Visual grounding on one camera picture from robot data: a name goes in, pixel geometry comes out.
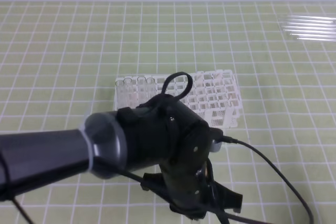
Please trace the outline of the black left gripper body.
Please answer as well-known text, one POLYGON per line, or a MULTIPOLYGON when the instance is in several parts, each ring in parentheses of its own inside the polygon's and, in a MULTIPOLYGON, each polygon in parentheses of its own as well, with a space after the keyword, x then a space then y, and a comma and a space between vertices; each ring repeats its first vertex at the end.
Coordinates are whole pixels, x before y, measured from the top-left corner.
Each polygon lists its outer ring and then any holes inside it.
POLYGON ((170 159, 160 164, 160 173, 145 173, 143 180, 165 189, 159 197, 169 203, 170 209, 191 220, 204 219, 206 210, 197 207, 203 203, 220 210, 241 212, 243 196, 222 186, 214 180, 210 152, 220 150, 223 131, 218 128, 198 127, 194 133, 182 139, 170 159))

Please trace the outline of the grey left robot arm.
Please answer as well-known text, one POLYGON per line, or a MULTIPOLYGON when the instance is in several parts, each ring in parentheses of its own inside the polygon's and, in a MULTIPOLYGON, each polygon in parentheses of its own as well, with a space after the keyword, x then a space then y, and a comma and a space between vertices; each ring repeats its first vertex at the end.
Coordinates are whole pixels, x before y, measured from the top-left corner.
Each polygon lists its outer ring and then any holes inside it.
POLYGON ((182 102, 124 108, 89 116, 83 130, 1 136, 1 201, 91 172, 109 179, 125 170, 159 165, 141 187, 191 219, 201 205, 240 212, 242 195, 214 181, 208 155, 222 131, 182 102))

